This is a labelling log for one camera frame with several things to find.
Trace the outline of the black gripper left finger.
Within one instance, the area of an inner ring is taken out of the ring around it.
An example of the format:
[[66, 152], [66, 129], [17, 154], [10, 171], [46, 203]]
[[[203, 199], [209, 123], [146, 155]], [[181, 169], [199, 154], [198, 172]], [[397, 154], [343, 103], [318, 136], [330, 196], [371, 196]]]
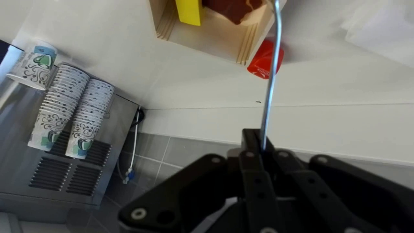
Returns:
[[121, 233], [191, 233], [209, 215], [205, 233], [274, 229], [277, 203], [262, 164], [260, 132], [244, 129], [242, 147], [227, 156], [205, 154], [117, 213]]

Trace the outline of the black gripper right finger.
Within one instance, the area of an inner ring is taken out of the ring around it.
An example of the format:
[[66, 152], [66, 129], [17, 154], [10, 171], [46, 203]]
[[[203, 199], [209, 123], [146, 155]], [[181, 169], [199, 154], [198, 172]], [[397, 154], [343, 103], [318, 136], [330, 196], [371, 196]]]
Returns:
[[414, 233], [414, 190], [326, 154], [308, 161], [270, 141], [265, 161], [286, 187], [314, 216], [321, 233]]

